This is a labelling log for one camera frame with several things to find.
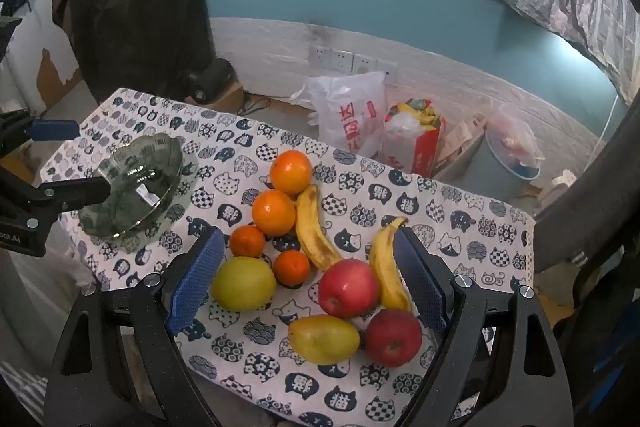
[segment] cat print tablecloth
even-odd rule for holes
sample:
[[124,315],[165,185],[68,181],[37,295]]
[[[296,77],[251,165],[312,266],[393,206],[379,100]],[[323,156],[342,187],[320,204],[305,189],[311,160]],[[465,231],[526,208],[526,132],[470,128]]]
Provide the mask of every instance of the cat print tablecloth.
[[[228,236],[235,226],[251,222],[252,203],[270,187],[271,162],[289,149],[311,160],[322,195],[322,227],[344,257],[366,260],[376,230],[394,216],[406,216],[425,247],[454,273],[504,291],[532,283],[534,222],[516,208],[403,174],[292,131],[129,89],[114,93],[81,125],[81,136],[63,144],[43,168],[42,179],[92,176],[116,149],[158,132],[177,137],[185,155],[180,185],[163,218],[116,244],[88,237],[76,212],[60,217],[103,290],[133,286],[146,274],[161,272],[207,224]],[[263,258],[272,263],[280,251],[299,247],[293,235],[275,237]],[[289,346],[287,325],[322,312],[320,275],[314,273],[296,291],[278,287],[273,301],[252,313],[227,311],[207,296],[192,326],[176,338],[185,363],[298,423],[391,427],[431,363],[434,337],[425,329],[420,353],[397,369],[380,367],[361,351],[331,366],[306,362]],[[364,328],[372,315],[354,323]]]

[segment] red apple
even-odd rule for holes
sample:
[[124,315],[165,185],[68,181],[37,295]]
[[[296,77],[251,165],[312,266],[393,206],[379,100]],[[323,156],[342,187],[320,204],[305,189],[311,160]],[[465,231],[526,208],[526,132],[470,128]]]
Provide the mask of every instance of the red apple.
[[318,303],[325,313],[350,319],[372,309],[378,303],[379,293],[378,277],[369,264],[342,259],[320,279]]
[[420,350],[420,322],[404,310],[380,310],[367,327],[364,345],[374,362],[385,367],[400,367]]

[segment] white wall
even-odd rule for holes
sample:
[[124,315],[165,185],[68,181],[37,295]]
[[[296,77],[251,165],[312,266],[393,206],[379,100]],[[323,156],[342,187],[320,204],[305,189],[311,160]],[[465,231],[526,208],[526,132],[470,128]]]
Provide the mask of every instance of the white wall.
[[46,108],[36,87],[42,50],[49,51],[63,84],[71,79],[78,62],[66,34],[51,20],[51,0],[30,2],[32,12],[24,6],[15,15],[22,23],[0,63],[0,107],[8,110],[21,105],[39,114]]

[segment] orange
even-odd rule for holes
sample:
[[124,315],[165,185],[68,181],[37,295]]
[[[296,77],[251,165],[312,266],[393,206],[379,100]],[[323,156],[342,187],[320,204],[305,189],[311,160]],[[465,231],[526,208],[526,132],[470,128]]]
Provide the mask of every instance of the orange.
[[260,230],[252,225],[242,225],[231,233],[229,248],[238,257],[260,257],[265,242]]
[[255,226],[267,235],[284,235],[296,222],[293,201],[279,190],[265,190],[251,209]]
[[271,184],[289,196],[300,194],[311,183],[312,166],[300,151],[287,151],[271,164]]
[[298,250],[287,250],[276,257],[273,274],[284,286],[297,286],[309,277],[309,259]]

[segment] lemon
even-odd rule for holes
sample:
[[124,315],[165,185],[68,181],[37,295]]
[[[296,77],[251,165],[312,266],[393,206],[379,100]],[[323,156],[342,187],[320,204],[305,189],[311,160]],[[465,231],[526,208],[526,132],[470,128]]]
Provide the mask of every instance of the lemon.
[[262,259],[232,257],[224,263],[211,283],[211,296],[225,310],[255,310],[271,300],[276,278]]

